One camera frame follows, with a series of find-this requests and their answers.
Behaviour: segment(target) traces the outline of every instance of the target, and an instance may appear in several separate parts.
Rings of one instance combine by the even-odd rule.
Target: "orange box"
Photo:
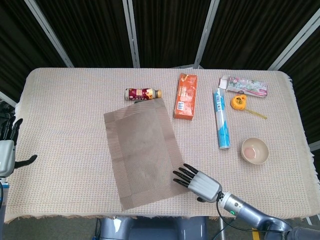
[[[174,118],[192,120],[195,114],[197,75],[180,74]]]

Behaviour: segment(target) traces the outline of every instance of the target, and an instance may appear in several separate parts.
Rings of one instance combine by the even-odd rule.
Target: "yellow tape measure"
[[[263,118],[263,119],[267,119],[266,116],[264,115],[261,115],[260,113],[257,113],[255,111],[252,111],[252,110],[249,110],[249,109],[246,109],[246,104],[247,104],[247,96],[242,94],[242,95],[236,95],[234,96],[234,98],[232,98],[231,100],[231,107],[233,107],[235,110],[245,110],[251,114],[254,114],[260,118]]]

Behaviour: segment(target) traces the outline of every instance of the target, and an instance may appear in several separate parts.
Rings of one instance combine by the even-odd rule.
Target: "beige tablecloth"
[[[181,72],[198,76],[193,121],[174,119]],[[227,107],[231,148],[219,150],[212,92],[222,75],[268,83],[266,98],[248,97],[247,108],[267,120]],[[184,162],[218,180],[256,208],[280,218],[320,213],[319,181],[292,84],[278,71],[203,69],[39,68],[30,73],[17,118],[23,118],[16,160],[37,154],[9,178],[5,220],[19,216],[217,216],[214,204],[192,192],[126,211],[112,169],[104,113],[132,104],[125,88],[161,89]],[[235,94],[228,92],[226,101]],[[240,156],[243,140],[258,137],[268,161]]]

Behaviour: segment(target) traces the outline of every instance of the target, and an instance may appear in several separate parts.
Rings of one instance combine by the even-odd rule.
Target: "bottle label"
[[[130,100],[150,100],[155,98],[155,96],[153,96],[152,88],[144,88],[144,89],[129,88],[128,97]]]

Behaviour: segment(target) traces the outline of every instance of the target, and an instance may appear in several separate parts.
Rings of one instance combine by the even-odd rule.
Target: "bowl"
[[[241,155],[247,162],[260,165],[267,161],[269,148],[261,139],[251,137],[242,143]]]

